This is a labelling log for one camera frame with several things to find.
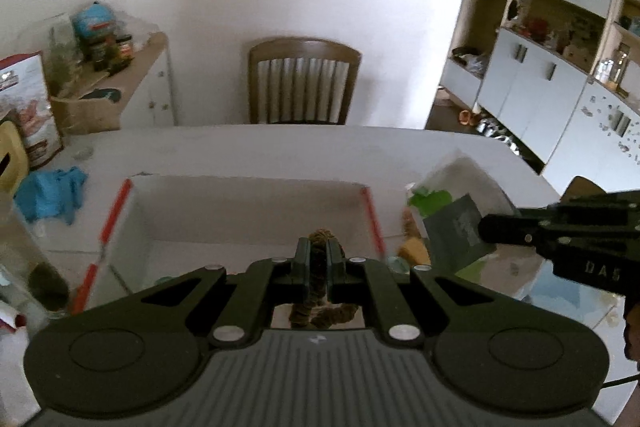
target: wooden chair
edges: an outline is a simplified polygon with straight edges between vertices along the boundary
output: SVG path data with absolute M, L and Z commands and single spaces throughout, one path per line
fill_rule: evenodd
M 280 38 L 249 51 L 251 123 L 344 125 L 362 54 L 337 42 Z

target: food package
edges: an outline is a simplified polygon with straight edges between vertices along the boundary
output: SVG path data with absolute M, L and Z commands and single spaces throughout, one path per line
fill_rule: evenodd
M 12 55 L 0 60 L 0 113 L 17 112 L 30 167 L 48 162 L 62 149 L 51 112 L 40 54 Z

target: white table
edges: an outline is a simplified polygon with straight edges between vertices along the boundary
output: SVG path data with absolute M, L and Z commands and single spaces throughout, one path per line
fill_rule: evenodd
M 72 154 L 85 146 L 92 146 L 94 155 L 75 161 Z M 47 219 L 35 230 L 54 263 L 72 282 L 79 283 L 83 268 L 99 252 L 100 229 L 127 176 L 150 172 L 340 180 L 371 187 L 382 235 L 388 238 L 391 250 L 393 241 L 389 238 L 401 234 L 404 186 L 423 179 L 456 149 L 493 177 L 516 206 L 545 206 L 559 198 L 504 144 L 480 136 L 354 126 L 176 127 L 107 132 L 71 140 L 50 168 L 78 164 L 87 172 L 84 207 L 71 227 L 60 219 Z M 596 331 L 616 362 L 612 364 L 616 375 L 610 372 L 609 379 L 631 374 L 619 363 L 620 327 L 601 324 Z M 632 389 L 633 385 L 628 385 L 603 393 L 603 403 L 599 401 L 596 410 L 607 419 L 616 418 Z

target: cardboard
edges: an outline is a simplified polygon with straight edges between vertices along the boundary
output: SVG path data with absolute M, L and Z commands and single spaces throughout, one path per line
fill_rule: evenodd
M 348 182 L 138 175 L 127 180 L 102 233 L 85 309 L 207 264 L 228 273 L 293 257 L 299 237 L 329 229 L 348 257 L 384 255 L 370 193 Z

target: metal screw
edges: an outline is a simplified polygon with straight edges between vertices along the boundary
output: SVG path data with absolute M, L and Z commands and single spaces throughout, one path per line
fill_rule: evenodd
M 238 326 L 220 326 L 213 330 L 213 338 L 220 342 L 235 342 L 244 337 L 244 330 Z
M 389 336 L 396 341 L 414 341 L 420 336 L 420 330 L 411 324 L 396 324 L 389 328 Z

